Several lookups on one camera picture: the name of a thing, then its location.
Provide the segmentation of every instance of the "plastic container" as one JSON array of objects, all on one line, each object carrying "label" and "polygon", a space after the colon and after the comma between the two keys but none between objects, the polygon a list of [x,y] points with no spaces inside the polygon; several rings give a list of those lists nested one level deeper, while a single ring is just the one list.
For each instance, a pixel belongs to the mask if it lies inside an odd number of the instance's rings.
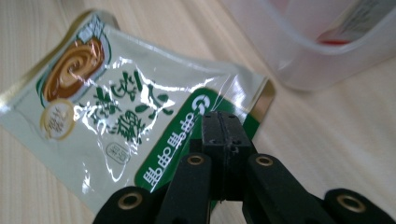
[{"label": "plastic container", "polygon": [[222,0],[279,80],[323,89],[396,55],[396,9],[345,45],[317,42],[354,0]]}]

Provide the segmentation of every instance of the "screw hole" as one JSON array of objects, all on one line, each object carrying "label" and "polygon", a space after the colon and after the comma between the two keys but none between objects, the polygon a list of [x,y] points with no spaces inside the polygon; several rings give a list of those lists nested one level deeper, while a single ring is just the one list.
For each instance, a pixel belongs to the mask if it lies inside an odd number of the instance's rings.
[{"label": "screw hole", "polygon": [[256,162],[262,166],[271,166],[272,164],[274,164],[274,162],[266,156],[260,156],[256,158]]},{"label": "screw hole", "polygon": [[337,196],[337,202],[339,202],[347,210],[355,213],[362,213],[366,211],[366,206],[364,203],[359,201],[350,195],[341,194]]},{"label": "screw hole", "polygon": [[134,209],[143,201],[143,197],[139,192],[130,192],[124,194],[119,199],[119,208],[122,210]]},{"label": "screw hole", "polygon": [[187,162],[191,165],[199,165],[202,164],[204,162],[204,158],[201,156],[190,156],[187,159]]},{"label": "screw hole", "polygon": [[231,152],[239,152],[239,148],[238,147],[232,147],[231,148]]},{"label": "screw hole", "polygon": [[234,145],[240,145],[242,142],[241,140],[233,140]]}]

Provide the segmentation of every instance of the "crinkled plastic packaging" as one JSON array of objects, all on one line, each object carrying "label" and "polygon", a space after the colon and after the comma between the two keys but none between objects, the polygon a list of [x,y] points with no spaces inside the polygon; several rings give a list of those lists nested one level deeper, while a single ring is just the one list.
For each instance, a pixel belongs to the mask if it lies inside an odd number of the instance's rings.
[{"label": "crinkled plastic packaging", "polygon": [[0,95],[0,123],[96,213],[118,189],[169,182],[205,112],[234,113],[253,137],[273,96],[265,76],[177,55],[90,11]]}]

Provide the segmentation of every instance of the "brown food illustration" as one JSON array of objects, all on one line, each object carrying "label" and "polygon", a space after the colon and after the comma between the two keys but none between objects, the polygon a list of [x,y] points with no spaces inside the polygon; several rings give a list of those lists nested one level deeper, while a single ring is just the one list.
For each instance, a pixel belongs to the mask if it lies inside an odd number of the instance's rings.
[{"label": "brown food illustration", "polygon": [[68,98],[102,65],[105,58],[101,42],[93,37],[83,44],[75,41],[53,66],[43,88],[44,98],[50,102]]}]

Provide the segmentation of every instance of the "wood grain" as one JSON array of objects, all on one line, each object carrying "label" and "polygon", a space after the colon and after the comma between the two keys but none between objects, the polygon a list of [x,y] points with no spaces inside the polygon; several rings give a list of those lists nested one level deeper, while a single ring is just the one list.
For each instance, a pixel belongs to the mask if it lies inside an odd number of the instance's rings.
[{"label": "wood grain", "polygon": [[[348,188],[396,218],[396,59],[323,91],[278,83],[218,1],[0,0],[0,91],[53,49],[89,8],[120,29],[195,58],[239,63],[267,75],[276,99],[254,143],[278,157],[313,194]],[[0,129],[0,223],[90,223],[94,214],[30,151]],[[240,203],[222,203],[212,223],[244,223]]]}]

